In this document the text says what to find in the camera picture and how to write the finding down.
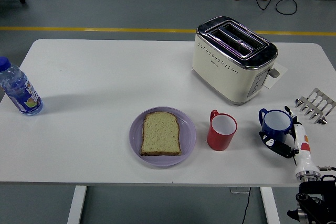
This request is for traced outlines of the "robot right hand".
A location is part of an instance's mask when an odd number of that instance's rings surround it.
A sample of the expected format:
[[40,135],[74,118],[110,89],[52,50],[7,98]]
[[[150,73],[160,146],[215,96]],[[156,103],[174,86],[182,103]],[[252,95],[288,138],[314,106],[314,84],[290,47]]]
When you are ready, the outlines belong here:
[[266,147],[287,159],[294,159],[295,176],[300,182],[318,181],[320,173],[311,158],[310,144],[305,128],[292,111],[259,111],[259,136]]

